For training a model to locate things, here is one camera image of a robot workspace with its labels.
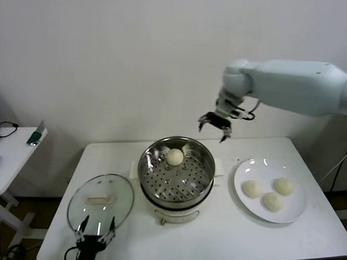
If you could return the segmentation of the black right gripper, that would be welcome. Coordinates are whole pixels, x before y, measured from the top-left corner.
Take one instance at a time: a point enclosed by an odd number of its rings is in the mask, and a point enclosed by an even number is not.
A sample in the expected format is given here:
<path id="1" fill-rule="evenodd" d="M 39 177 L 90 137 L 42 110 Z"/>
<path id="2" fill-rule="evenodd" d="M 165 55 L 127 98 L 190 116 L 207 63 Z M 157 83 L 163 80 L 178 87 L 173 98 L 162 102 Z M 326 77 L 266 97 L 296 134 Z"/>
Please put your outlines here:
<path id="1" fill-rule="evenodd" d="M 219 143 L 222 143 L 231 137 L 231 122 L 223 117 L 220 117 L 219 115 L 216 115 L 214 112 L 208 112 L 204 114 L 198 119 L 198 122 L 199 132 L 202 130 L 203 126 L 206 123 L 210 123 L 211 125 L 221 129 L 223 131 L 223 136 L 221 137 Z"/>

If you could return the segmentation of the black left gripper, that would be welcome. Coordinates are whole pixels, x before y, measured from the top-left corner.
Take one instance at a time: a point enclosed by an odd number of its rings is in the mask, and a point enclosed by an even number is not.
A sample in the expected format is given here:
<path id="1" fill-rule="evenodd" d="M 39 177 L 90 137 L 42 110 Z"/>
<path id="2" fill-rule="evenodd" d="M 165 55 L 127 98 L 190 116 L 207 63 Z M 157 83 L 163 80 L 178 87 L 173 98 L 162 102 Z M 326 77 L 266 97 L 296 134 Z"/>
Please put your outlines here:
<path id="1" fill-rule="evenodd" d="M 85 235 L 84 231 L 89 220 L 89 215 L 77 227 L 75 231 L 76 247 L 79 255 L 76 260 L 95 260 L 97 253 L 106 248 L 106 242 L 110 242 L 115 237 L 115 218 L 113 217 L 109 226 L 109 231 L 102 235 Z"/>

